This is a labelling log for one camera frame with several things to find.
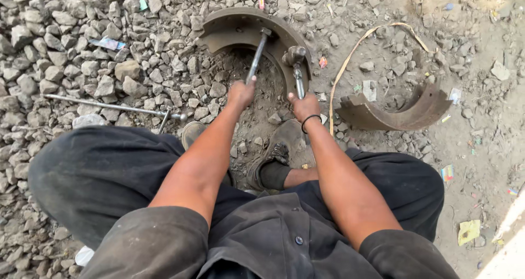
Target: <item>black bracelet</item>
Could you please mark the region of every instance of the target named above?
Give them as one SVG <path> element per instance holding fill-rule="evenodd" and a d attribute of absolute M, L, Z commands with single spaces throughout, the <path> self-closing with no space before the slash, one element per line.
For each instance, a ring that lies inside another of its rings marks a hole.
<path fill-rule="evenodd" d="M 319 116 L 319 115 L 317 115 L 317 114 L 312 114 L 312 115 L 306 117 L 306 119 L 302 122 L 302 125 L 301 125 L 301 130 L 302 130 L 302 132 L 303 132 L 305 135 L 308 135 L 308 133 L 305 131 L 305 122 L 306 122 L 307 120 L 309 120 L 310 118 L 312 118 L 312 117 L 319 117 L 319 120 L 320 120 L 321 122 L 323 122 L 323 119 L 321 118 L 321 116 Z"/>

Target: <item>shoe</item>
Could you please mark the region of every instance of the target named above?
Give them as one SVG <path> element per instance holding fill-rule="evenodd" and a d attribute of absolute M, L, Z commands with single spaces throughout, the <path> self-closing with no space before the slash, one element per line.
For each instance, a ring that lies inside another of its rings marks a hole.
<path fill-rule="evenodd" d="M 288 120 L 279 126 L 270 137 L 265 154 L 257 158 L 248 169 L 248 184 L 260 191 L 267 190 L 261 182 L 261 168 L 273 161 L 290 166 L 290 160 L 294 158 L 300 147 L 304 148 L 304 141 L 301 124 L 297 120 Z"/>
<path fill-rule="evenodd" d="M 180 136 L 184 150 L 188 150 L 205 129 L 206 126 L 198 121 L 192 121 L 186 124 L 182 130 L 182 135 Z M 223 178 L 223 184 L 237 188 L 237 180 L 229 168 Z"/>

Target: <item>rusty brake shoe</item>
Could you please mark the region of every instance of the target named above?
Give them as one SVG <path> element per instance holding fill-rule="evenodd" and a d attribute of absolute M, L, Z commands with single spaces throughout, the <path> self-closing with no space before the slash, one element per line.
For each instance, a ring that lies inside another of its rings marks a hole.
<path fill-rule="evenodd" d="M 416 130 L 425 128 L 447 112 L 452 101 L 439 83 L 417 85 L 412 98 L 396 113 L 380 110 L 364 94 L 341 98 L 336 112 L 353 126 L 366 130 Z"/>
<path fill-rule="evenodd" d="M 207 48 L 212 55 L 232 48 L 255 50 L 261 40 L 260 29 L 263 27 L 270 29 L 272 36 L 268 38 L 262 54 L 272 61 L 286 81 L 286 88 L 283 88 L 284 96 L 290 92 L 297 93 L 297 87 L 293 78 L 293 68 L 286 66 L 281 58 L 289 47 L 304 46 L 306 56 L 301 70 L 304 88 L 308 89 L 312 78 L 310 52 L 301 35 L 282 19 L 268 16 L 254 7 L 230 7 L 207 16 L 203 27 L 204 33 L 199 36 L 197 45 Z"/>

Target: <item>hand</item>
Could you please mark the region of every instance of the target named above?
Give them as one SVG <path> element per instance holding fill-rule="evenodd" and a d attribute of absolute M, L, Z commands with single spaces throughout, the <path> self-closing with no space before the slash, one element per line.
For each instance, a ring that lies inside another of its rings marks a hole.
<path fill-rule="evenodd" d="M 299 122 L 303 122 L 310 115 L 321 115 L 319 101 L 312 93 L 306 93 L 305 98 L 299 99 L 295 94 L 289 93 L 288 100 L 293 106 L 293 113 Z"/>
<path fill-rule="evenodd" d="M 255 94 L 255 81 L 257 77 L 252 76 L 252 79 L 248 84 L 244 84 L 244 81 L 234 81 L 232 87 L 228 91 L 228 105 L 236 106 L 244 110 L 253 101 L 253 95 Z"/>

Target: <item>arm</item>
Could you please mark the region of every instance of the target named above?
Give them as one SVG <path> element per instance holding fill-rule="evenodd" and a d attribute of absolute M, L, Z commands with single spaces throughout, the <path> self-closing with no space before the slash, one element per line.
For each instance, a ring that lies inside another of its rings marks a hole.
<path fill-rule="evenodd" d="M 308 93 L 302 100 L 293 94 L 288 98 L 300 122 L 320 114 L 313 94 Z M 317 117 L 306 121 L 305 130 L 312 143 L 325 204 L 352 246 L 359 250 L 363 240 L 379 230 L 402 230 L 378 189 L 339 148 Z"/>
<path fill-rule="evenodd" d="M 175 162 L 149 207 L 180 206 L 202 215 L 208 227 L 220 182 L 229 166 L 235 123 L 253 100 L 255 76 L 247 85 L 235 81 L 226 108 Z"/>

